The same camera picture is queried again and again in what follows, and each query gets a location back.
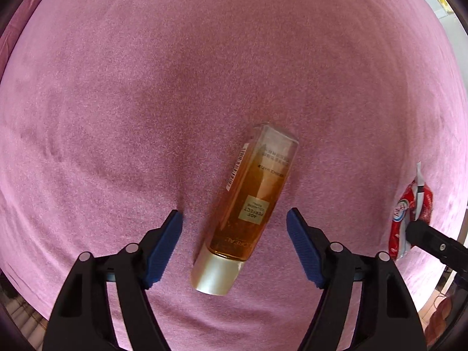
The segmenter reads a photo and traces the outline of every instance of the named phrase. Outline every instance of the red and white package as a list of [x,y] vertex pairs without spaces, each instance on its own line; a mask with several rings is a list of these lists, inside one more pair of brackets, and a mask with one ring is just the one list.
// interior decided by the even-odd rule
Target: red and white package
[[421,163],[416,167],[416,178],[408,185],[393,211],[392,230],[388,241],[388,253],[393,260],[403,257],[411,249],[406,241],[409,222],[423,220],[429,225],[432,215],[432,191],[424,183]]

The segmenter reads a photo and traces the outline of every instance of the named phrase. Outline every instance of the transparent plastic bottle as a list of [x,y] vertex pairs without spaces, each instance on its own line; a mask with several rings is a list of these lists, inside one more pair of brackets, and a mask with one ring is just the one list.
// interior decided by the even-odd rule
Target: transparent plastic bottle
[[298,140],[271,124],[243,146],[191,273],[195,289],[226,294],[270,219],[296,155]]

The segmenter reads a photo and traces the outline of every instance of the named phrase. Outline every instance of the bottle label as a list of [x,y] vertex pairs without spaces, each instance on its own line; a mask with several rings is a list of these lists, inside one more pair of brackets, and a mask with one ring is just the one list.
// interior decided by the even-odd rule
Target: bottle label
[[244,206],[240,210],[239,219],[261,224],[269,205],[270,203],[267,201],[247,195]]
[[234,169],[232,170],[231,176],[229,177],[228,184],[226,185],[226,190],[227,191],[229,191],[231,189],[231,186],[232,186],[232,184],[234,182],[235,175],[237,174],[237,170],[240,167],[240,163],[242,162],[242,160],[244,158],[244,155],[245,155],[245,152],[246,152],[248,147],[249,147],[249,143],[246,143],[246,144],[244,144],[242,150],[240,151],[239,157],[237,158],[237,161],[236,161],[236,163],[234,165]]

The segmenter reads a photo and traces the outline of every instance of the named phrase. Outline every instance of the human hand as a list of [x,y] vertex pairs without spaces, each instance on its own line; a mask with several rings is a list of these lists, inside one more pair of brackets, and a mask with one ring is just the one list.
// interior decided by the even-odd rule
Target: human hand
[[447,297],[439,304],[437,310],[432,315],[431,319],[429,320],[429,325],[424,331],[424,336],[426,337],[426,343],[428,346],[432,346],[434,343],[436,343],[437,339],[440,338],[440,336],[447,328],[447,323],[445,320],[449,316],[451,309],[452,299]]

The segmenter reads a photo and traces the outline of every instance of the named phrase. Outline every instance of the pink tablecloth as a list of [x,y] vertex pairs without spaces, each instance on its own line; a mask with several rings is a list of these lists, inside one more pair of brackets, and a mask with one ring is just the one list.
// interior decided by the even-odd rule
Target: pink tablecloth
[[[115,253],[178,208],[181,240],[149,291],[176,351],[297,349],[321,292],[289,208],[375,254],[417,161],[437,229],[456,236],[468,198],[466,96],[423,0],[42,0],[0,112],[0,268],[47,317],[80,252]],[[297,161],[232,291],[203,295],[194,250],[263,121],[298,136]],[[413,250],[399,268],[421,307],[443,266]]]

